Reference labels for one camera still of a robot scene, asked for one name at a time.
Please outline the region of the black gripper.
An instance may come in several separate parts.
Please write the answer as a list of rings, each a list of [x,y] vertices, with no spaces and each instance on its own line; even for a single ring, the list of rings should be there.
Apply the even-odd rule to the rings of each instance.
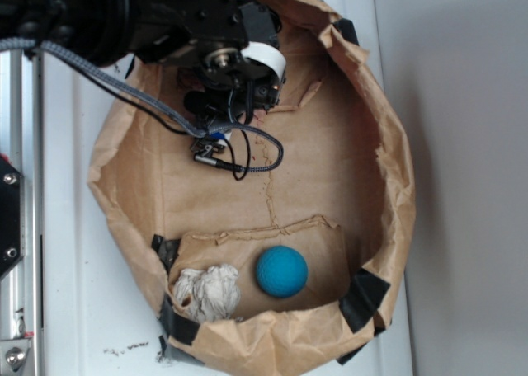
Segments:
[[[188,92],[183,104],[201,118],[252,120],[256,110],[270,110],[278,104],[285,68],[285,56],[265,43],[251,41],[241,50],[216,50],[194,69],[204,89]]]

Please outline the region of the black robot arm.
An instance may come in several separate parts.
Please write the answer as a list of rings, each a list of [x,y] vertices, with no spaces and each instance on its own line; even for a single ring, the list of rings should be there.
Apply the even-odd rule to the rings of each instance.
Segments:
[[[51,41],[98,67],[127,54],[191,70],[217,102],[269,110],[285,82],[281,19],[258,0],[1,0],[1,36]]]

